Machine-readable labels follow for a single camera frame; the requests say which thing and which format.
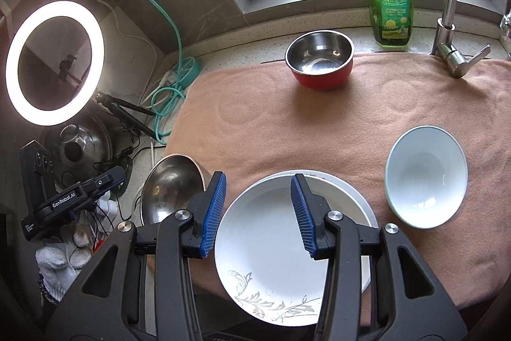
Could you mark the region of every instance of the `speckled countertop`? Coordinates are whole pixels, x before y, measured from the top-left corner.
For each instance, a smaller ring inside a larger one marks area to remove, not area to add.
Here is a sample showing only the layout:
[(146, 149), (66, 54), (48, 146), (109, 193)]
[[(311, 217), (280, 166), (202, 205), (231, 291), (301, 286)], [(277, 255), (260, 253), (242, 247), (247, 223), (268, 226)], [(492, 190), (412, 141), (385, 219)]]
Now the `speckled countertop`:
[[(356, 52), (377, 52), (384, 49), (375, 41), (370, 27), (343, 28), (341, 32), (349, 36), (355, 46)], [(202, 74), (204, 72), (214, 71), (223, 68), (243, 67), (250, 64), (264, 63), (284, 58), (284, 53), (288, 45), (298, 34), (275, 36), (259, 41), (243, 43), (241, 45), (219, 49), (215, 52), (209, 52), (196, 56), (202, 66)], [(416, 52), (429, 54), (435, 36), (433, 28), (414, 28), (407, 47), (400, 51)], [(456, 47), (466, 55), (474, 55), (481, 48), (490, 44), (492, 52), (490, 58), (506, 59), (507, 54), (500, 42), (493, 38), (481, 35), (473, 35), (468, 33), (457, 32), (454, 36)], [(172, 63), (172, 58), (168, 58), (168, 62)], [(180, 106), (176, 109), (165, 123), (164, 130), (171, 130), (176, 117), (179, 113)], [(148, 146), (149, 138), (142, 141), (141, 146)], [(158, 162), (164, 155), (164, 148), (154, 150), (154, 162)], [(150, 150), (142, 151), (137, 156), (131, 174), (130, 183), (126, 193), (121, 197), (121, 209), (124, 216), (131, 213), (134, 206), (136, 192), (146, 180), (153, 166)], [(121, 218), (117, 216), (115, 224), (119, 223)], [(133, 213), (132, 221), (141, 225), (139, 206)], [(150, 273), (146, 275), (146, 325), (150, 333), (155, 333), (155, 317), (154, 317), (154, 280)]]

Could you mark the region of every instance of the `white bowl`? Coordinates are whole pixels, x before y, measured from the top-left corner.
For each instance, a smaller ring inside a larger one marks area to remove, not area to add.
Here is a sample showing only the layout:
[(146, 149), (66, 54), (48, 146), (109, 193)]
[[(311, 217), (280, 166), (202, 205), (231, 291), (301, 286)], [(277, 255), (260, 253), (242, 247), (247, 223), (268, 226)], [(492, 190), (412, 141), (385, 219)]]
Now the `white bowl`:
[[(292, 175), (264, 178), (232, 203), (218, 228), (215, 263), (222, 285), (242, 309), (262, 321), (294, 327), (317, 323), (328, 261), (311, 259), (303, 248), (291, 203)], [(341, 187), (305, 176), (312, 192), (325, 197), (333, 210), (371, 225)], [(363, 257), (361, 264), (364, 290), (370, 282), (369, 259)]]
[(458, 142), (436, 126), (418, 126), (392, 147), (385, 167), (385, 194), (394, 213), (419, 229), (432, 229), (458, 210), (468, 168)]

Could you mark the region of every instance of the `window sill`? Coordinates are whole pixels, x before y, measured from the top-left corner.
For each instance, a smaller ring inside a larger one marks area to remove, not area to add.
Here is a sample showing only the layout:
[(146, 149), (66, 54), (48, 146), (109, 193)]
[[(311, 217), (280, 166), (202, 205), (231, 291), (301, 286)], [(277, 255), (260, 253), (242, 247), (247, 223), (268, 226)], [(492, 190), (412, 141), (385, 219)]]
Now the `window sill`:
[[(442, 11), (444, 0), (414, 0), (415, 8)], [(369, 0), (250, 0), (244, 10), (249, 24), (266, 22), (302, 13), (369, 7)], [(458, 0), (456, 12), (500, 23), (502, 12), (491, 0)]]

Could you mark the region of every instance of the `upside-down steel bowl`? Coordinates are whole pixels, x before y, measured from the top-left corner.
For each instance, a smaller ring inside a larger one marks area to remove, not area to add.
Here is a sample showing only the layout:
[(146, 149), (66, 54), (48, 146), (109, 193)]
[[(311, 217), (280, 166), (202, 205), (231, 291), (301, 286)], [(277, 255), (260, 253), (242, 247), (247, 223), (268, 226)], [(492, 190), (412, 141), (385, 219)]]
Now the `upside-down steel bowl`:
[(304, 86), (330, 90), (348, 79), (354, 51), (353, 42), (346, 35), (323, 29), (295, 39), (286, 50), (286, 64)]
[(143, 225), (162, 222), (167, 216), (186, 208), (190, 199), (203, 192), (211, 174), (187, 155), (168, 155), (149, 173), (141, 196)]

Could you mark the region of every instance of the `pink towel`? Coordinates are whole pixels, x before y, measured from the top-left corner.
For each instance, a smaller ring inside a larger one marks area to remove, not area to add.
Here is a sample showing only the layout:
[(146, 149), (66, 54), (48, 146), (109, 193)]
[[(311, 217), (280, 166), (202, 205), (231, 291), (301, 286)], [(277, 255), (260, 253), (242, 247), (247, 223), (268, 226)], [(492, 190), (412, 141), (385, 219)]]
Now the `pink towel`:
[[(390, 149), (418, 125), (450, 132), (469, 167), (458, 212), (431, 230), (399, 221), (384, 192)], [(211, 72), (191, 86), (166, 152), (224, 171), (224, 209), (275, 172), (307, 168), (342, 178), (366, 198), (380, 225), (394, 222), (407, 234), (460, 308), (494, 296), (511, 271), (508, 62), (483, 60), (455, 80), (432, 56), (359, 54), (348, 83), (328, 92), (301, 86), (282, 62)], [(196, 285), (228, 298), (212, 253), (191, 265)]]

